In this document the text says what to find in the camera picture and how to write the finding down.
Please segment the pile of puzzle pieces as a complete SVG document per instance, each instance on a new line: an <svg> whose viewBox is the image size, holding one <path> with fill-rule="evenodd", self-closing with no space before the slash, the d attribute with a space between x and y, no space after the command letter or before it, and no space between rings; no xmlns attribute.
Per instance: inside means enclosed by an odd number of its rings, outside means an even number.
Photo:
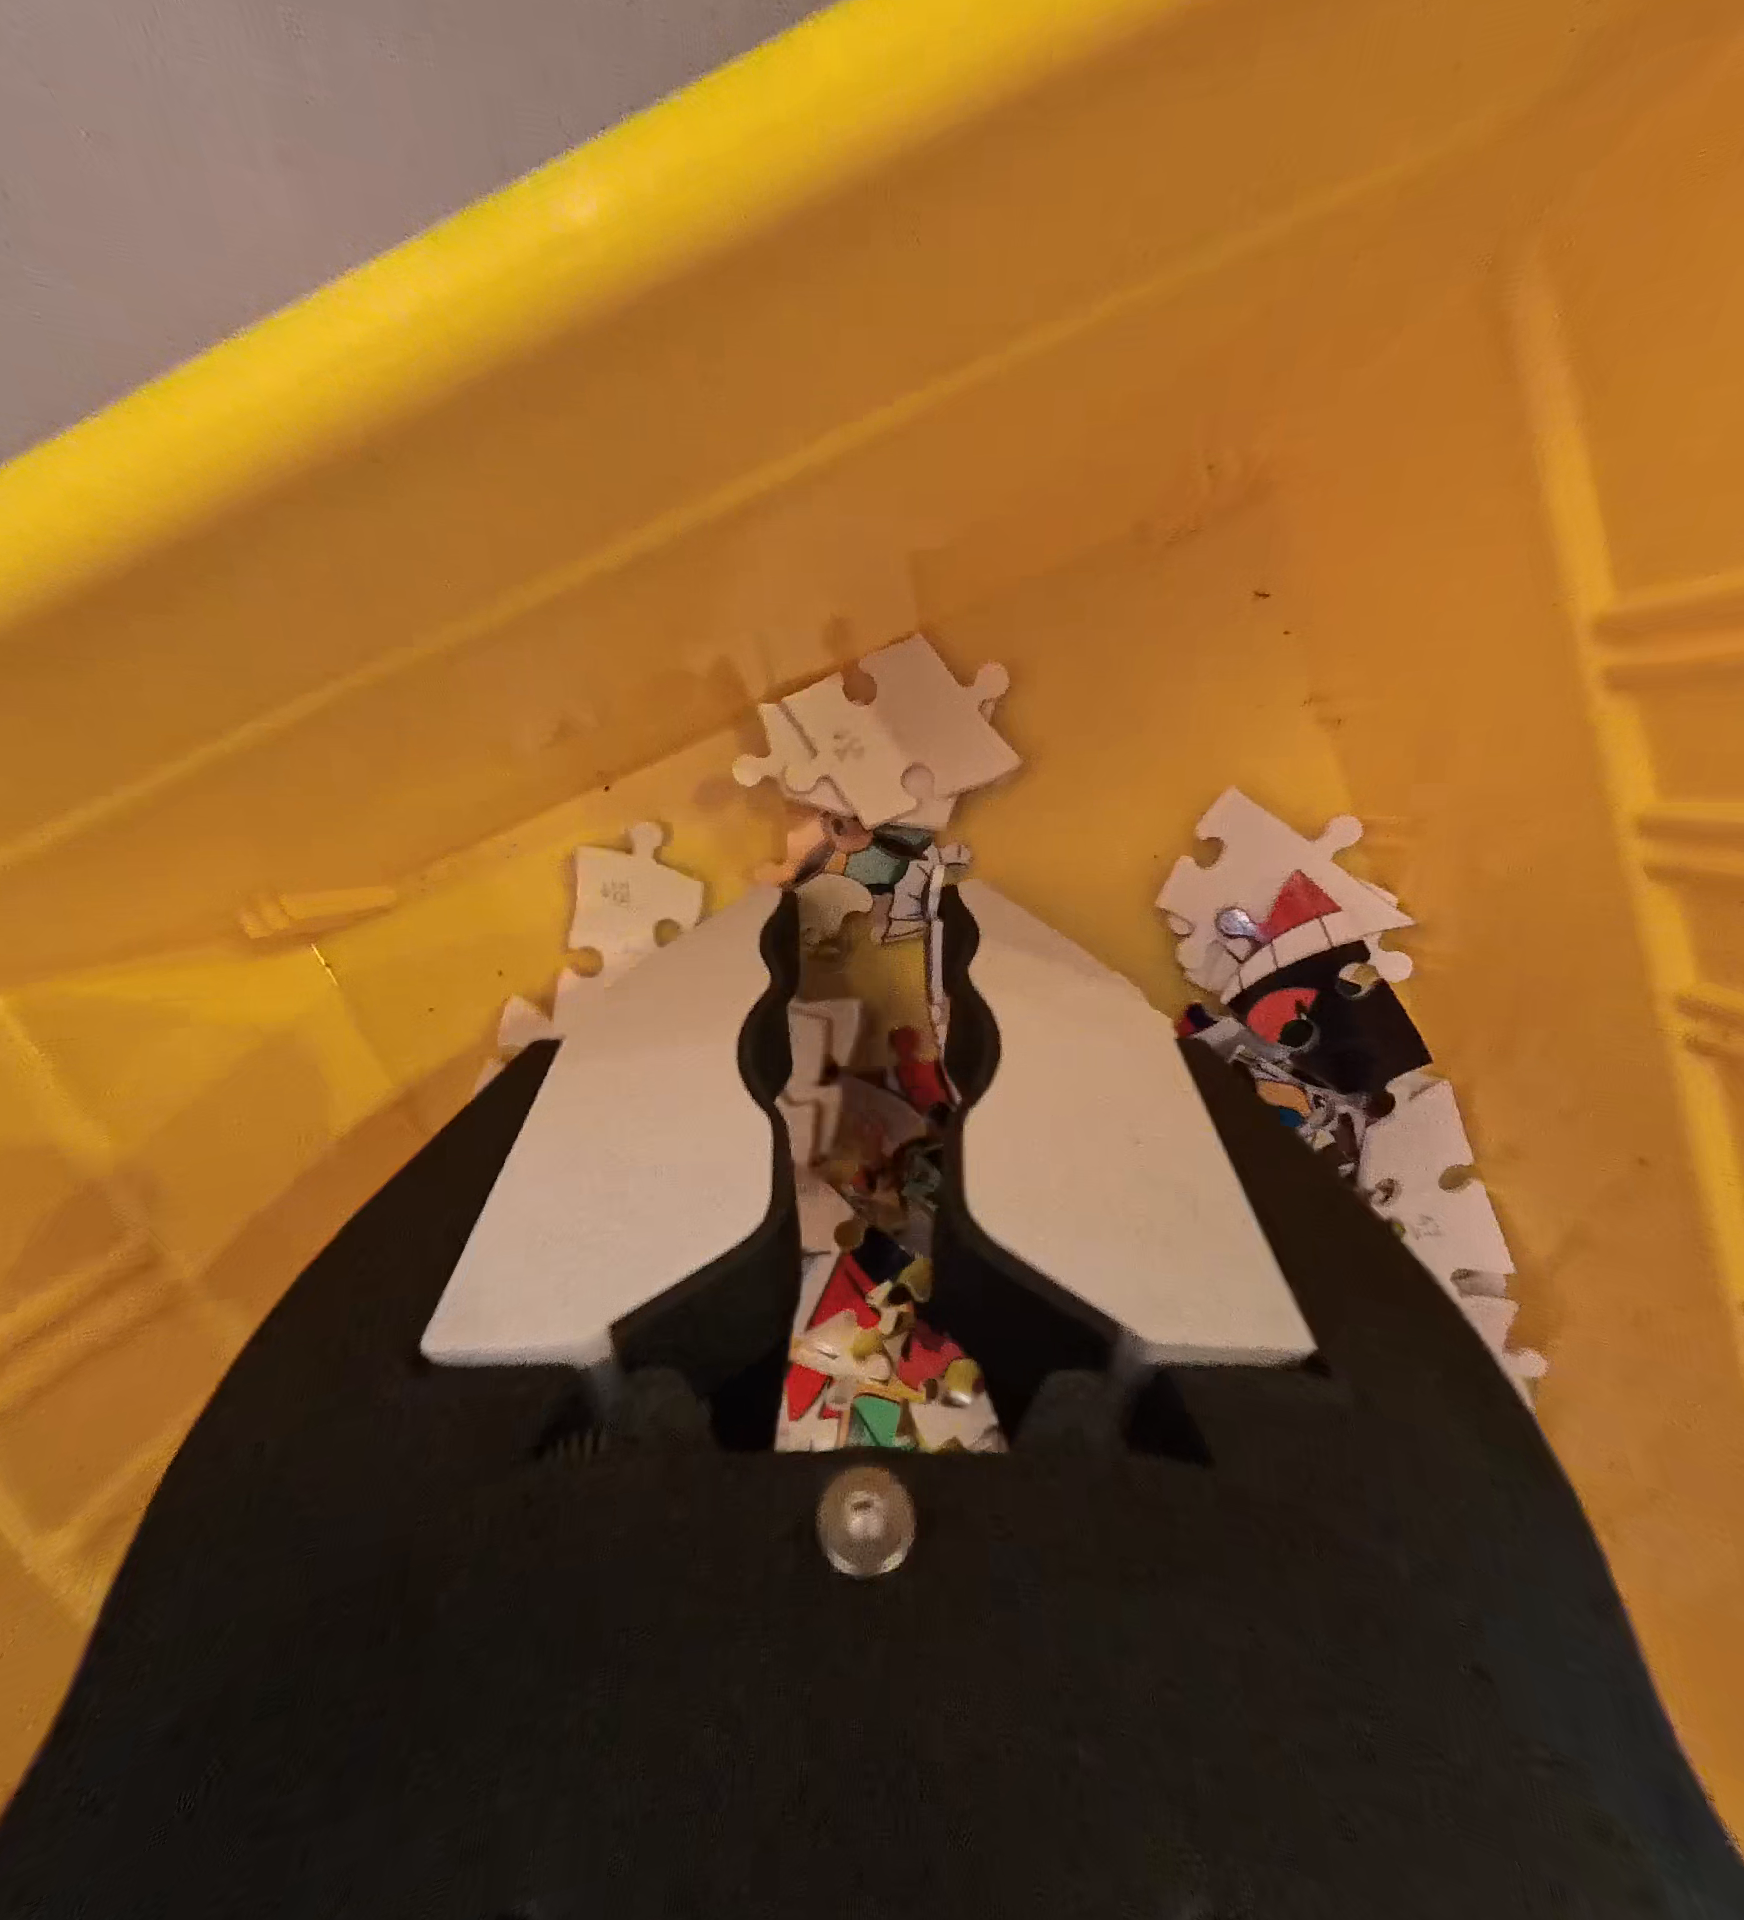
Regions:
<svg viewBox="0 0 1744 1920"><path fill-rule="evenodd" d="M857 664L867 700L834 673L762 704L766 747L738 755L735 781L773 785L803 810L786 863L754 885L782 885L799 909L799 982L789 996L789 1082L779 1099L789 1130L800 1287L773 1445L782 1453L904 1446L999 1453L1011 1442L976 1360L938 1323L939 1147L955 1113L945 1076L945 960L939 907L972 881L967 851L939 840L955 805L1018 769L994 728L1008 670L984 662L959 679L928 638L904 638ZM1443 1082L1423 1076L1423 1048L1391 979L1410 967L1376 946L1406 922L1395 904L1345 878L1337 851L1350 817L1303 839L1242 800L1221 798L1217 827L1263 833L1277 856L1246 844L1246 894L1234 900L1232 850L1207 885L1170 883L1190 907L1187 932L1260 938L1251 909L1272 907L1272 941L1246 955L1239 1018L1221 1018L1222 1048L1177 1048L1269 1232L1280 1268L1316 1337L1316 1357L1350 1357L1350 1334L1326 1331L1326 1280L1304 1280L1304 1229L1323 1229L1328 1280L1372 1253L1382 1280L1403 1283L1406 1331L1459 1346L1460 1378L1483 1371L1476 1346L1529 1399L1539 1360L1508 1350L1508 1252L1483 1208L1483 1245L1419 1261L1423 1229L1464 1212L1440 1171L1466 1157ZM572 856L572 946L599 955L597 975L568 977L550 1016L512 1000L500 1045L514 1064L551 1051L597 996L708 916L703 883L659 861L656 823L611 850ZM1263 1385L1273 1371L1242 1378Z"/></svg>

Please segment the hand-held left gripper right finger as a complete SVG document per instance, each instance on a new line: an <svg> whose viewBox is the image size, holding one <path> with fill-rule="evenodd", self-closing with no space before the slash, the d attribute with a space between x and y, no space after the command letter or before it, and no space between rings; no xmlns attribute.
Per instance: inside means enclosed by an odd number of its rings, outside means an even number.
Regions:
<svg viewBox="0 0 1744 1920"><path fill-rule="evenodd" d="M1113 1418L1177 1368L1297 1368L1316 1337L1173 1018L982 881L939 907L938 1323L1018 1442L1055 1378Z"/></svg>

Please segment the yellow plastic bin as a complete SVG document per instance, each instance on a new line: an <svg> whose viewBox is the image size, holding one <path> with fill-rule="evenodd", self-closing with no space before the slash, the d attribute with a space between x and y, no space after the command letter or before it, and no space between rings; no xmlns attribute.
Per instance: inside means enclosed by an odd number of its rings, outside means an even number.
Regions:
<svg viewBox="0 0 1744 1920"><path fill-rule="evenodd" d="M572 850L727 904L909 632L1166 1013L1221 789L1365 823L1744 1850L1744 3L843 3L0 468L0 1810Z"/></svg>

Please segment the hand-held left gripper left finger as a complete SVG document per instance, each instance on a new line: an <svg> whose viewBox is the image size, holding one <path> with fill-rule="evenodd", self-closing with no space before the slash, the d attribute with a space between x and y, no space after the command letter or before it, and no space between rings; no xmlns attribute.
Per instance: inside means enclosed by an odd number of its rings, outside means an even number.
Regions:
<svg viewBox="0 0 1744 1920"><path fill-rule="evenodd" d="M786 1118L799 909L754 885L555 1045L422 1334L428 1368L567 1368L605 1406L676 1375L769 1453L800 1227Z"/></svg>

